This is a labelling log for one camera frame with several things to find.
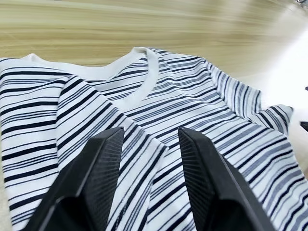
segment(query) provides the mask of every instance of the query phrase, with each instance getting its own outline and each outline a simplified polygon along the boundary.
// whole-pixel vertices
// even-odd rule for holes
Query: neckline
[[[148,60],[148,75],[142,85],[125,98],[111,101],[121,111],[126,112],[136,108],[149,95],[158,80],[159,67],[157,54],[145,47],[134,47],[128,54],[115,60],[114,62],[100,67],[80,66],[76,64],[51,62],[44,60],[36,54],[29,54],[22,60],[43,64],[46,67],[63,70],[87,80],[111,80],[125,67],[139,60],[146,54]]]

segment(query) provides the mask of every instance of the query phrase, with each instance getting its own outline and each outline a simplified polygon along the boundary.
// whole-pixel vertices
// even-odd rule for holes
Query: shirt sleeve
[[[65,73],[0,60],[1,156],[13,230],[22,230],[57,177],[56,116]]]
[[[261,91],[230,77],[207,60],[205,64],[218,94],[237,116],[288,134],[292,107],[279,104],[262,110]]]

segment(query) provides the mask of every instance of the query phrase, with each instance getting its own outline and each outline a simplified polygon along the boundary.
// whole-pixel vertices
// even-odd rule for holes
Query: wood grain surface
[[[0,0],[0,57],[100,66],[134,46],[203,56],[294,107],[290,141],[308,176],[308,10],[294,0]],[[0,183],[0,230],[11,229]]]

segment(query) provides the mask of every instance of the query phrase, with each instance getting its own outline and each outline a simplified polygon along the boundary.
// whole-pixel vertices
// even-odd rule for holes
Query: striped fabric
[[[101,69],[74,71],[33,57],[0,60],[2,165],[13,229],[26,225],[90,137],[123,126],[107,229],[195,230],[177,136],[183,126],[212,139],[277,230],[308,230],[308,185],[286,137],[292,108],[262,110],[258,90],[204,58],[144,50],[112,78]],[[145,86],[155,73],[153,60],[159,74],[153,87]],[[127,100],[140,89],[149,94]]]

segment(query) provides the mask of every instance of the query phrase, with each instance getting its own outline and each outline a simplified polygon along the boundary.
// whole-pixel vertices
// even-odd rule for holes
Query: black object
[[[275,231],[247,182],[208,137],[179,128],[179,140],[198,231]]]
[[[123,128],[103,131],[58,175],[24,231],[104,231],[119,176]]]
[[[300,126],[305,129],[306,131],[308,131],[308,122],[307,121],[301,121],[300,122]]]

